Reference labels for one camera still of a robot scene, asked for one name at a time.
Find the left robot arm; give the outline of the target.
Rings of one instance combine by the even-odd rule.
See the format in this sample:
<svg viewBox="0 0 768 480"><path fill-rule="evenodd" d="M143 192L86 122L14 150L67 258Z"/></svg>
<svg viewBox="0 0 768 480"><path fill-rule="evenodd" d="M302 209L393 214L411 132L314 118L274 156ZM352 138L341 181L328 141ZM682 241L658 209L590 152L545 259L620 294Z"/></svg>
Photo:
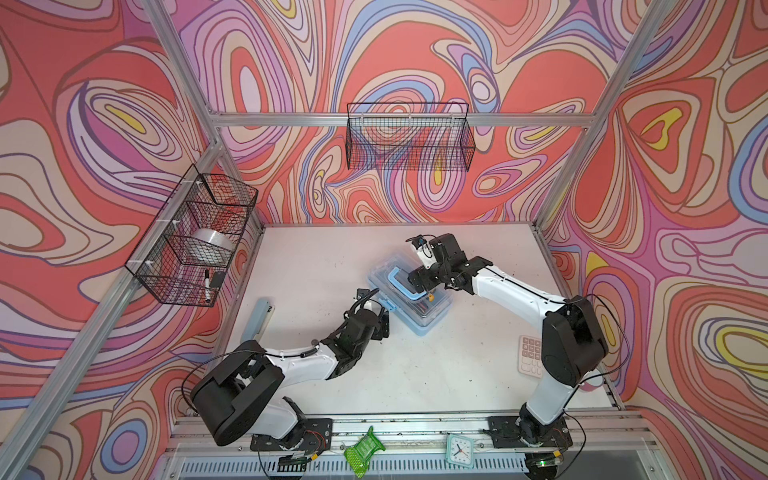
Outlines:
<svg viewBox="0 0 768 480"><path fill-rule="evenodd" d="M279 396L282 387L328 381L348 373L372 340L389 334L389 312L377 301L377 288L360 289L343 313L341 325L311 346L268 349L256 340L222 356L191 390L189 403L218 446L255 435L279 449L300 448L310 431L295 401Z"/></svg>

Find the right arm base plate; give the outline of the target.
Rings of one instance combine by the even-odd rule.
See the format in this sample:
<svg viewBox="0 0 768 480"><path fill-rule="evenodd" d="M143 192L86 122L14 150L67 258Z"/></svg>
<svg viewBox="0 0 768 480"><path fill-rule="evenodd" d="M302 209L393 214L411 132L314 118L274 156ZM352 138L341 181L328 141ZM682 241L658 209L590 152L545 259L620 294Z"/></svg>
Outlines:
<svg viewBox="0 0 768 480"><path fill-rule="evenodd" d="M563 415L549 425L541 425L534 417L490 416L488 428L494 448L555 448L568 450L573 446Z"/></svg>

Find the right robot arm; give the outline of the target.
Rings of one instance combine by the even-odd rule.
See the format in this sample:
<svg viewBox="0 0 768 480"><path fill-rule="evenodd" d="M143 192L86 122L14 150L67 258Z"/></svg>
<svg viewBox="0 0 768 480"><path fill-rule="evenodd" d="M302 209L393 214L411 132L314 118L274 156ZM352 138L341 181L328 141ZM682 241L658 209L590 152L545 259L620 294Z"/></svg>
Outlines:
<svg viewBox="0 0 768 480"><path fill-rule="evenodd" d="M470 258L451 233L418 234L406 242L421 262L408 274L417 291L439 287L463 291L494 302L537 328L545 372L520 409L519 425L531 436L549 429L561 419L587 374L609 352L592 303L579 295L565 298L547 293L484 257Z"/></svg>

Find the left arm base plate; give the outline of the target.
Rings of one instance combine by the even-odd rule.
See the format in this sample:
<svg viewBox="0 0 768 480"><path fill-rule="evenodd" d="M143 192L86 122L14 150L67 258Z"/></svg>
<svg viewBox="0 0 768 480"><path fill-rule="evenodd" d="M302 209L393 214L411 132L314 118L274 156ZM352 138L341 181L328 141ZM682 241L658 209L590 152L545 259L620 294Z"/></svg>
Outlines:
<svg viewBox="0 0 768 480"><path fill-rule="evenodd" d="M328 417L300 420L282 439L253 435L250 450L254 452L322 453L332 446L333 420Z"/></svg>

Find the light blue plastic tool box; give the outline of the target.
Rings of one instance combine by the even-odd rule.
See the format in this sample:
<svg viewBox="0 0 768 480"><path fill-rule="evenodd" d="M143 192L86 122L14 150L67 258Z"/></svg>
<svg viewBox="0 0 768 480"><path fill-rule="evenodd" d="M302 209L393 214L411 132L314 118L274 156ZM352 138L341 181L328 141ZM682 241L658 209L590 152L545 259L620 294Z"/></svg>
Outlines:
<svg viewBox="0 0 768 480"><path fill-rule="evenodd" d="M425 336L449 313L452 299L440 290L417 292L408 280L417 267L411 257L396 254L372 268L367 278L372 288L379 289L379 302L416 335Z"/></svg>

